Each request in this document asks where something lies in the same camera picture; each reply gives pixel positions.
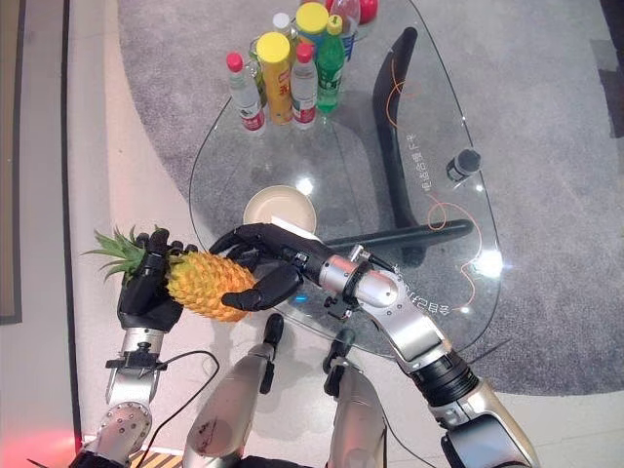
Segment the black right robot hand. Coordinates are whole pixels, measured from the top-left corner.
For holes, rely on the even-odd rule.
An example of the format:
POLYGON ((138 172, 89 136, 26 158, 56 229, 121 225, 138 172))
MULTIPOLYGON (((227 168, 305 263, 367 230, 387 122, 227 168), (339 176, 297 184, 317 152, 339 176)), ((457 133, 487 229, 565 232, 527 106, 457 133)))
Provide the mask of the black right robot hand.
POLYGON ((322 267, 334 251, 318 240, 300 237, 272 223, 240 225, 209 248, 248 269, 257 281, 242 292, 226 292, 221 303, 238 310, 272 308, 292 295, 305 280, 320 284, 322 267))

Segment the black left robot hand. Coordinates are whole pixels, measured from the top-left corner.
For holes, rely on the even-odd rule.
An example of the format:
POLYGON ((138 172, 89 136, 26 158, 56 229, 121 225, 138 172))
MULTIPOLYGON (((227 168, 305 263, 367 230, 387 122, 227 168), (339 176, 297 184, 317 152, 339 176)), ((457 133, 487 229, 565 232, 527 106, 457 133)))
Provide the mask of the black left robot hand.
POLYGON ((169 254, 197 252, 195 245, 186 248, 180 241, 169 243, 169 231, 156 228, 150 235, 141 233, 136 241, 144 253, 135 272, 124 278, 117 306, 121 327, 144 328, 167 333, 178 322, 183 307, 170 295, 167 274, 169 254))

